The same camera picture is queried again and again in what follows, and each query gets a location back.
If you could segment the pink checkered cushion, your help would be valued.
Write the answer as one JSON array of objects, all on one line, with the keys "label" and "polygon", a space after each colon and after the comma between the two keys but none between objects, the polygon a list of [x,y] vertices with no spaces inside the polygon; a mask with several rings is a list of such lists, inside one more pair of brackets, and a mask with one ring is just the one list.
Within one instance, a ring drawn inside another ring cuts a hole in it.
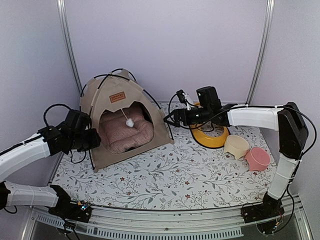
[{"label": "pink checkered cushion", "polygon": [[154,126],[144,106],[134,102],[116,112],[105,111],[99,120],[102,146],[112,154],[121,154],[148,144],[154,137]]}]

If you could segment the black tent pole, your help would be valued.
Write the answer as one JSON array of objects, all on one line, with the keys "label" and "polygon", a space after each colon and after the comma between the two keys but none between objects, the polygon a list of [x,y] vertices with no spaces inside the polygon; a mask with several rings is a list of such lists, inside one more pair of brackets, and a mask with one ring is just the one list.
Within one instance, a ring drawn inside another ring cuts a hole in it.
[{"label": "black tent pole", "polygon": [[[131,77],[133,78],[133,81],[134,81],[135,83],[137,83],[137,80],[136,80],[135,76],[134,76],[130,71],[128,71],[128,70],[126,70],[126,71],[128,72],[129,77],[120,76],[119,73],[114,74],[115,72],[118,72],[118,71],[120,71],[120,72],[122,73],[124,70],[125,70],[124,68],[116,68],[116,69],[112,70],[111,72],[109,72],[108,74],[99,74],[99,75],[96,75],[96,76],[93,77],[93,79],[96,80],[97,78],[100,78],[100,77],[106,77],[106,78],[107,78],[108,76],[116,76],[116,77],[120,77],[120,78],[122,78],[122,79],[125,79],[125,80],[127,80],[127,81],[130,81],[130,80],[132,80],[132,79],[130,78],[130,76],[131,76]],[[91,81],[91,80],[89,80],[89,81],[83,86],[83,88],[82,88],[82,90],[81,90],[81,93],[80,93],[80,99],[82,99],[82,98],[85,96],[85,88],[89,86],[89,82],[90,82],[90,81]],[[154,98],[148,91],[146,91],[145,89],[143,89],[143,92],[144,92],[145,94],[147,94],[147,95],[149,96],[149,98],[151,98],[152,102],[155,103],[159,109],[161,109],[161,106],[159,105],[159,103],[155,100],[155,98]]]},{"label": "black tent pole", "polygon": [[[88,97],[88,113],[91,118],[91,127],[96,129],[98,136],[102,139],[102,134],[99,133],[99,122],[101,114],[104,110],[98,110],[98,97],[100,95],[100,91],[102,89],[102,85],[105,83],[108,77],[111,77],[112,73],[101,74],[93,77],[91,80],[87,82],[87,90],[85,96]],[[100,143],[99,147],[93,148],[89,151],[89,156],[91,159],[92,167],[95,173],[106,167],[104,163],[100,160],[98,153],[103,149],[102,143]]]}]

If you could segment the yellow pet bowl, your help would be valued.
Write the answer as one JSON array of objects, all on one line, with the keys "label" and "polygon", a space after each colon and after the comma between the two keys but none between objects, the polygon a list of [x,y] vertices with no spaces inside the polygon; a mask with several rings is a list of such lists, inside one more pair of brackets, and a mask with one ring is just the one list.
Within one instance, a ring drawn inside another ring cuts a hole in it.
[{"label": "yellow pet bowl", "polygon": [[209,149],[219,149],[225,145],[227,137],[230,135],[230,131],[225,126],[219,126],[211,121],[205,125],[196,129],[196,127],[202,125],[191,125],[191,135],[193,139],[201,146]]}]

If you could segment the beige fabric pet tent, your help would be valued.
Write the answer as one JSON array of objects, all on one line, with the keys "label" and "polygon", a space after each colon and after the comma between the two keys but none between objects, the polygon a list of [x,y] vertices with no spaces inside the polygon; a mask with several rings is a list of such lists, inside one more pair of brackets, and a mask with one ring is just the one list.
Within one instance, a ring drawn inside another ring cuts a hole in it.
[{"label": "beige fabric pet tent", "polygon": [[[116,71],[113,74],[119,74],[121,77],[129,77],[127,69],[123,72]],[[165,113],[163,108],[161,107],[161,109],[159,109],[151,98],[143,92],[144,88],[138,83],[135,83],[131,76],[130,78],[131,80],[127,81],[118,76],[108,77],[100,90],[98,110],[114,113],[130,107],[134,102],[141,103],[144,108],[144,114],[148,116],[150,122],[153,124],[153,139],[145,145],[120,154],[112,154],[103,147],[98,153],[98,156],[99,160],[106,165],[105,167],[127,160],[154,148],[174,143],[171,129],[164,122]],[[88,87],[84,90],[84,97],[79,101],[79,108],[82,112],[89,115],[89,101],[88,97],[85,96],[87,89]]]}]

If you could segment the cream pet bowl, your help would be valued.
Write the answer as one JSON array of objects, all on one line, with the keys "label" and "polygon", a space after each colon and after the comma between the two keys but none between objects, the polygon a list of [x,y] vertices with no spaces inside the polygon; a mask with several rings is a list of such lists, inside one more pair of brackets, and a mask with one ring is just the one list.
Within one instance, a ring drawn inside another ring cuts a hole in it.
[{"label": "cream pet bowl", "polygon": [[229,153],[236,160],[244,157],[250,149],[250,144],[243,137],[238,135],[229,135],[224,143],[224,153]]}]

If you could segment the pink pet bowl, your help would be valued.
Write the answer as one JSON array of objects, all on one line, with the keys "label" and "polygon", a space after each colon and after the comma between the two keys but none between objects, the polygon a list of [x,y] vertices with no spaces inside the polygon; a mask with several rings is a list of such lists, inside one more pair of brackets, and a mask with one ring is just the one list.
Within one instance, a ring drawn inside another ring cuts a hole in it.
[{"label": "pink pet bowl", "polygon": [[244,159],[247,161],[251,172],[264,171],[271,163],[270,155],[260,147],[251,148],[244,156]]}]

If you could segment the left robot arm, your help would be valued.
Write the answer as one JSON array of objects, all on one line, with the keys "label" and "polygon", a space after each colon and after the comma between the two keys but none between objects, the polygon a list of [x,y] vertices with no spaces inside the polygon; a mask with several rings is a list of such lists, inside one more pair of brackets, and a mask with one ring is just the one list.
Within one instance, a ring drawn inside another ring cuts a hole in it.
[{"label": "left robot arm", "polygon": [[21,168],[58,153],[73,150],[87,152],[100,146],[101,138],[91,127],[90,116],[79,110],[69,110],[58,126],[46,125],[28,139],[0,153],[0,208],[43,206],[48,213],[62,220],[89,222],[92,208],[85,201],[72,202],[59,185],[31,186],[12,183],[6,178]]}]

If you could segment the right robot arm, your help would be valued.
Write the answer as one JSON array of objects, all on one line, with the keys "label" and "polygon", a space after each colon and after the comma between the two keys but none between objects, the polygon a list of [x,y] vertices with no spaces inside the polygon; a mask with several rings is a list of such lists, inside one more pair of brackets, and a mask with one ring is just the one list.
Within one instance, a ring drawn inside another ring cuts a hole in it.
[{"label": "right robot arm", "polygon": [[278,132],[279,160],[273,180],[260,204],[245,203],[240,214],[245,223],[282,217],[282,198],[289,194],[289,186],[298,171],[309,130],[305,123],[309,118],[299,111],[294,102],[276,106],[248,104],[221,104],[216,88],[206,86],[196,91],[199,104],[191,103],[183,90],[176,92],[185,108],[168,110],[163,121],[176,128],[197,130],[208,122],[221,127],[256,127]]}]

